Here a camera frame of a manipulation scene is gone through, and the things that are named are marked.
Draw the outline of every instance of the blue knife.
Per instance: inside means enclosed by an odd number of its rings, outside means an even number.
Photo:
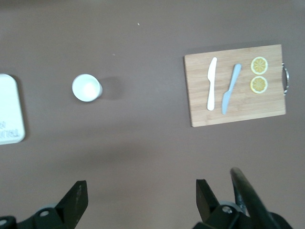
[[[225,115],[227,113],[230,97],[231,97],[235,82],[237,80],[237,77],[238,77],[241,69],[242,69],[242,65],[240,63],[237,63],[234,66],[229,90],[226,93],[224,93],[224,96],[223,96],[223,103],[222,103],[222,113],[223,113],[223,115]]]

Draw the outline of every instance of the lemon slice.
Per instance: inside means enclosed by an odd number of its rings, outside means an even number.
[[[256,75],[264,74],[268,69],[268,62],[264,57],[258,56],[251,62],[251,70]]]
[[[264,77],[258,75],[251,80],[250,87],[254,93],[261,94],[267,90],[268,82]]]

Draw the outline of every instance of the white cup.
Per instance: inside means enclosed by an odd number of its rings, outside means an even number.
[[[101,96],[103,88],[94,76],[82,74],[74,79],[72,91],[79,100],[91,102]]]

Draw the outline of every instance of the cutting board handle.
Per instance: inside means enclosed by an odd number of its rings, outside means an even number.
[[[282,68],[283,68],[283,71],[285,71],[285,73],[286,73],[286,87],[284,89],[284,96],[286,96],[288,88],[289,88],[289,72],[288,72],[288,69],[285,67],[284,63],[282,63]]]

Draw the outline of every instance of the white tray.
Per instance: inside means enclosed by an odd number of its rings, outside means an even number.
[[[0,74],[0,145],[20,142],[25,137],[16,81]]]

